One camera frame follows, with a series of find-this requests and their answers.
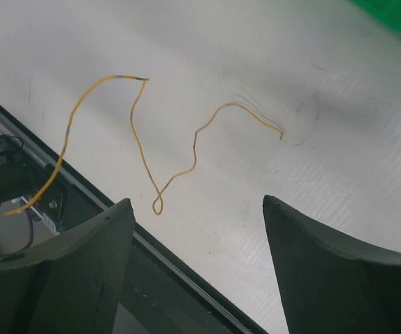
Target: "metal frame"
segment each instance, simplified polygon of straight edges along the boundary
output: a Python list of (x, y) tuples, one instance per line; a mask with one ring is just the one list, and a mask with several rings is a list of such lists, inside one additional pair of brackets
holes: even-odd
[[(53, 150), (2, 106), (0, 106), (0, 134), (22, 138), (25, 152), (42, 168), (46, 168), (50, 164), (54, 165), (58, 159), (58, 155)], [(82, 194), (87, 196), (97, 209), (105, 210), (114, 204), (66, 162), (61, 168), (60, 175), (68, 184), (75, 186)], [(151, 282), (145, 282), (143, 278), (146, 275), (144, 273), (153, 273), (154, 277), (151, 278)], [(173, 290), (173, 296), (178, 296), (175, 302), (180, 303), (179, 307), (184, 312), (190, 312), (185, 316), (192, 320), (192, 324), (199, 324), (198, 329), (207, 331), (205, 333), (266, 333), (139, 224), (133, 233), (133, 250), (125, 281), (125, 289), (134, 289), (135, 294), (138, 292), (141, 297), (149, 301), (150, 309), (146, 309), (146, 313), (152, 317), (151, 322), (158, 320), (155, 312), (160, 312), (159, 314), (162, 314), (162, 319), (164, 319), (165, 305), (174, 303), (174, 301), (172, 297), (165, 298), (162, 296), (159, 296), (158, 300), (153, 299), (152, 296), (149, 296), (149, 290), (154, 289), (155, 295), (159, 294), (158, 289), (161, 289), (160, 291)], [(147, 288), (147, 294), (140, 292), (143, 287)], [(142, 319), (139, 319), (140, 317), (137, 317), (133, 310), (128, 309), (128, 307), (133, 306), (127, 305), (127, 298), (121, 302), (140, 323), (147, 322), (145, 317), (148, 315), (143, 315)]]

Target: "wire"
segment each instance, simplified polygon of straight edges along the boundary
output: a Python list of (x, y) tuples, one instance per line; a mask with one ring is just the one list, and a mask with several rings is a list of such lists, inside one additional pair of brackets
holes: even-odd
[[(104, 77), (103, 79), (100, 79), (98, 81), (96, 81), (87, 91), (84, 92), (84, 94), (80, 97), (80, 99), (78, 100), (78, 102), (75, 104), (75, 107), (72, 109), (72, 112), (70, 113), (69, 116), (69, 121), (67, 123), (67, 129), (66, 129), (66, 133), (65, 133), (65, 139), (64, 139), (64, 144), (63, 144), (63, 148), (61, 150), (61, 154), (58, 157), (58, 161), (56, 162), (56, 166), (54, 171), (52, 172), (50, 178), (46, 181), (46, 183), (44, 184), (44, 186), (42, 186), (42, 188), (31, 198), (31, 200), (26, 203), (25, 205), (23, 205), (22, 207), (20, 207), (19, 209), (14, 209), (11, 210), (9, 212), (0, 214), (0, 215), (4, 215), (4, 216), (10, 216), (12, 214), (16, 214), (18, 212), (24, 211), (26, 209), (28, 209), (29, 207), (31, 207), (32, 205), (34, 205), (41, 197), (41, 195), (47, 190), (47, 188), (49, 188), (49, 186), (51, 185), (51, 183), (55, 180), (58, 171), (60, 170), (61, 164), (63, 163), (63, 159), (64, 159), (64, 155), (66, 152), (66, 148), (67, 148), (67, 143), (69, 140), (69, 133), (70, 133), (70, 128), (72, 126), (72, 121), (74, 119), (74, 115), (76, 110), (80, 107), (81, 103), (83, 102), (83, 100), (100, 84), (102, 84), (105, 81), (111, 80), (111, 79), (132, 79), (132, 80), (138, 80), (142, 82), (140, 91), (136, 97), (136, 99), (134, 100), (132, 106), (131, 106), (131, 112), (129, 114), (129, 122), (131, 124), (131, 128), (132, 128), (132, 132), (134, 135), (134, 138), (137, 142), (138, 145), (138, 149), (140, 151), (140, 156), (142, 158), (142, 162), (143, 162), (143, 166), (145, 167), (148, 177), (152, 183), (152, 185), (154, 186), (156, 192), (157, 192), (157, 198), (154, 200), (154, 202), (152, 203), (152, 209), (154, 211), (154, 213), (158, 216), (163, 212), (163, 206), (164, 206), (164, 202), (163, 202), (163, 192), (169, 187), (169, 185), (178, 177), (181, 177), (182, 175), (186, 175), (188, 173), (191, 173), (194, 169), (195, 166), (197, 165), (197, 151), (196, 151), (196, 144), (197, 144), (197, 135), (205, 130), (215, 119), (216, 115), (223, 110), (224, 108), (228, 107), (228, 106), (238, 106), (239, 108), (243, 109), (244, 111), (248, 112), (251, 116), (253, 116), (254, 118), (256, 118), (256, 120), (258, 120), (262, 125), (265, 125), (266, 127), (269, 127), (277, 132), (280, 133), (280, 139), (282, 139), (282, 137), (284, 136), (284, 133), (282, 132), (282, 130), (278, 127), (275, 127), (274, 125), (271, 125), (267, 122), (265, 122), (264, 120), (262, 120), (260, 117), (258, 117), (255, 113), (253, 113), (252, 111), (250, 111), (248, 108), (246, 108), (245, 106), (243, 106), (242, 104), (239, 104), (237, 102), (231, 102), (231, 103), (226, 103), (223, 104), (222, 106), (220, 106), (215, 112), (214, 114), (211, 116), (211, 118), (209, 119), (208, 122), (206, 122), (205, 125), (203, 125), (202, 127), (200, 127), (195, 133), (194, 133), (194, 143), (193, 143), (193, 155), (194, 155), (194, 162), (193, 165), (188, 169), (185, 170), (183, 172), (177, 173), (176, 175), (172, 176), (168, 182), (166, 182), (166, 185), (160, 190), (159, 187), (157, 186), (157, 183), (155, 182), (154, 178), (152, 177), (151, 171), (149, 169), (148, 163), (146, 161), (145, 158), (145, 153), (143, 151), (143, 147), (142, 144), (140, 142), (140, 139), (138, 138), (137, 135), (137, 131), (136, 128), (134, 127), (133, 124), (133, 113), (134, 110), (136, 108), (136, 105), (138, 103), (138, 101), (140, 100), (143, 91), (145, 89), (146, 83), (149, 81), (149, 79), (147, 78), (141, 78), (141, 77), (132, 77), (130, 75), (112, 75), (109, 77)], [(156, 203), (160, 202), (160, 209), (157, 210), (156, 209)]]
[(100, 79), (100, 80), (96, 81), (93, 85), (91, 85), (91, 87), (87, 91), (85, 91), (84, 94), (80, 97), (78, 102), (75, 104), (75, 107), (72, 109), (72, 112), (70, 113), (69, 121), (67, 123), (67, 129), (66, 129), (66, 133), (65, 133), (65, 137), (64, 137), (63, 148), (61, 150), (60, 156), (58, 157), (58, 161), (56, 162), (55, 169), (52, 172), (52, 174), (50, 175), (49, 179), (46, 181), (44, 186), (42, 186), (41, 189), (31, 198), (31, 200), (28, 203), (26, 203), (25, 205), (23, 205), (22, 207), (20, 207), (18, 209), (0, 213), (0, 216), (10, 216), (12, 214), (17, 214), (18, 212), (22, 212), (22, 211), (28, 209), (29, 207), (34, 205), (40, 199), (42, 194), (47, 190), (47, 188), (49, 188), (49, 186), (52, 184), (52, 182), (55, 180), (56, 176), (58, 175), (58, 172), (61, 168), (61, 164), (63, 163), (64, 154), (65, 154), (66, 148), (67, 148), (67, 142), (69, 141), (70, 127), (72, 126), (72, 121), (74, 120), (74, 115), (75, 115), (76, 110), (80, 107), (81, 103), (90, 94), (90, 92), (92, 92), (98, 85), (102, 84), (105, 81), (111, 80), (111, 79), (132, 79), (132, 80), (142, 81), (142, 89), (140, 90), (140, 94), (137, 96), (135, 102), (133, 103), (132, 108), (135, 107), (138, 100), (140, 99), (140, 96), (143, 92), (143, 88), (145, 87), (145, 83), (146, 83), (146, 81), (148, 81), (148, 79), (146, 79), (146, 78), (132, 77), (130, 75), (111, 75), (109, 77), (104, 77), (103, 79)]
[(24, 245), (23, 248), (21, 248), (21, 249), (15, 251), (15, 252), (13, 252), (13, 253), (0, 255), (0, 260), (2, 260), (2, 259), (5, 258), (5, 257), (11, 256), (11, 255), (13, 255), (13, 254), (15, 254), (15, 253), (18, 253), (18, 252), (20, 252), (20, 251), (25, 251), (27, 248), (30, 248), (30, 247), (32, 246), (32, 244), (33, 244), (33, 235), (34, 235), (33, 220), (32, 220), (31, 213), (28, 211), (28, 209), (27, 209), (27, 210), (24, 210), (24, 213), (26, 214), (26, 216), (27, 216), (27, 221), (28, 221), (28, 240), (27, 240), (26, 245)]
[[(26, 197), (24, 197), (24, 196), (21, 196), (21, 200), (24, 202), (24, 204), (28, 203), (28, 199), (27, 199)], [(40, 210), (37, 209), (37, 208), (35, 207), (35, 205), (31, 206), (29, 209), (32, 210), (33, 213), (36, 214), (36, 215), (38, 216), (39, 219), (42, 219), (43, 213), (40, 212)]]
[[(140, 155), (141, 155), (141, 157), (142, 157), (143, 165), (144, 165), (145, 168), (146, 168), (148, 177), (149, 177), (149, 179), (151, 180), (151, 183), (152, 183), (152, 185), (154, 186), (154, 188), (155, 188), (155, 190), (156, 190), (156, 192), (157, 192), (157, 198), (156, 198), (156, 199), (153, 201), (153, 203), (152, 203), (152, 211), (154, 211), (154, 213), (155, 213), (157, 216), (161, 215), (161, 213), (163, 212), (163, 206), (164, 206), (163, 197), (162, 197), (163, 192), (169, 187), (169, 185), (172, 183), (172, 181), (174, 181), (174, 180), (175, 180), (176, 178), (178, 178), (178, 177), (181, 177), (181, 176), (183, 176), (183, 175), (186, 175), (186, 174), (188, 174), (188, 173), (191, 173), (191, 172), (195, 169), (195, 166), (197, 165), (197, 151), (196, 151), (197, 135), (198, 135), (200, 132), (202, 132), (203, 130), (205, 130), (205, 129), (214, 121), (215, 117), (217, 116), (217, 114), (218, 114), (221, 110), (227, 108), (228, 106), (238, 106), (239, 108), (241, 108), (241, 109), (243, 109), (244, 111), (248, 112), (251, 116), (253, 116), (254, 118), (256, 118), (262, 125), (265, 125), (266, 127), (269, 127), (269, 128), (271, 128), (271, 129), (273, 129), (273, 130), (279, 132), (279, 133), (280, 133), (280, 136), (281, 136), (280, 139), (282, 140), (282, 137), (284, 136), (284, 133), (282, 132), (282, 130), (280, 130), (280, 128), (275, 127), (274, 125), (268, 124), (267, 122), (263, 121), (262, 119), (260, 119), (260, 117), (258, 117), (255, 113), (253, 113), (251, 110), (249, 110), (248, 108), (246, 108), (246, 107), (243, 106), (242, 104), (237, 103), (237, 102), (230, 102), (230, 103), (223, 104), (222, 106), (220, 106), (219, 108), (217, 108), (217, 110), (216, 110), (216, 111), (214, 112), (214, 114), (211, 116), (211, 118), (209, 119), (209, 121), (206, 122), (205, 125), (203, 125), (202, 127), (200, 127), (200, 128), (194, 133), (194, 143), (193, 143), (194, 162), (193, 162), (193, 165), (192, 165), (189, 169), (187, 169), (187, 170), (185, 170), (185, 171), (183, 171), (183, 172), (177, 173), (177, 174), (175, 174), (174, 176), (172, 176), (172, 177), (169, 179), (169, 181), (166, 182), (165, 186), (164, 186), (161, 190), (158, 189), (158, 186), (157, 186), (157, 184), (155, 183), (154, 178), (152, 177), (151, 171), (150, 171), (150, 169), (149, 169), (149, 167), (148, 167), (148, 165), (147, 165), (147, 162), (146, 162), (146, 159), (145, 159), (145, 153), (143, 152), (143, 148), (142, 148), (142, 145), (141, 145), (141, 143), (140, 143), (140, 139), (138, 138), (138, 135), (137, 135), (137, 132), (136, 132), (135, 127), (133, 126), (133, 110), (134, 110), (134, 108), (131, 109), (131, 127), (132, 127), (132, 131), (133, 131), (133, 135), (134, 135), (135, 138), (136, 138), (136, 141), (137, 141), (137, 144), (138, 144), (138, 149), (140, 150)], [(157, 204), (157, 202), (160, 202), (160, 209), (159, 209), (159, 210), (156, 209), (156, 204)]]
[(9, 155), (12, 154), (12, 153), (20, 152), (20, 151), (23, 149), (23, 147), (24, 147), (24, 142), (23, 142), (23, 140), (22, 140), (20, 137), (17, 137), (17, 136), (7, 136), (7, 135), (5, 135), (5, 134), (2, 134), (2, 135), (0, 135), (0, 139), (2, 139), (2, 138), (7, 138), (7, 139), (16, 138), (16, 139), (20, 142), (21, 145), (18, 146), (18, 148), (17, 148), (16, 150), (13, 150), (13, 151), (5, 151), (5, 152), (2, 152), (1, 149), (0, 149), (0, 156), (1, 156), (1, 155), (9, 156)]

